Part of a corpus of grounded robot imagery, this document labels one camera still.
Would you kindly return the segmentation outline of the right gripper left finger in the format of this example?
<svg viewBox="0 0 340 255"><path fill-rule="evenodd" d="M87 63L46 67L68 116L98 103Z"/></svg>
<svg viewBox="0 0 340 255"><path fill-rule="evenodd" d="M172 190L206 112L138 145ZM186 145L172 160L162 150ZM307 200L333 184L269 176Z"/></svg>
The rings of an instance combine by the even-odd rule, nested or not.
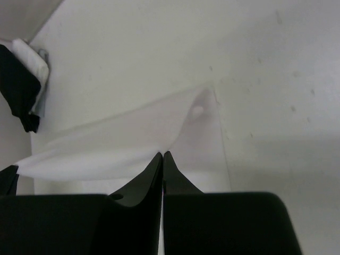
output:
<svg viewBox="0 0 340 255"><path fill-rule="evenodd" d="M162 164L109 195L1 196L1 254L157 254Z"/></svg>

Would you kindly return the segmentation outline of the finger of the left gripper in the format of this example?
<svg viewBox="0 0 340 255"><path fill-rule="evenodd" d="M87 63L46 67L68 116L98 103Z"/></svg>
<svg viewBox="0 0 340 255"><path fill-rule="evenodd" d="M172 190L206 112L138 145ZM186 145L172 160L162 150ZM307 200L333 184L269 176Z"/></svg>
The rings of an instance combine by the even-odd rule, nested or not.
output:
<svg viewBox="0 0 340 255"><path fill-rule="evenodd" d="M0 195L16 195L19 175L17 174L18 166L10 165L0 171Z"/></svg>

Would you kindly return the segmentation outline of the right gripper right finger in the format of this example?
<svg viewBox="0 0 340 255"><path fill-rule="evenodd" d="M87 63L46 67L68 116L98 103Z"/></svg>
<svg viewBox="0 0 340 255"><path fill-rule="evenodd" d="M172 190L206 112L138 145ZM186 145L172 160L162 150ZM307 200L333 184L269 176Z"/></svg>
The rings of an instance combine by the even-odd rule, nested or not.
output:
<svg viewBox="0 0 340 255"><path fill-rule="evenodd" d="M301 254L282 200L270 192L204 193L163 158L166 254Z"/></svg>

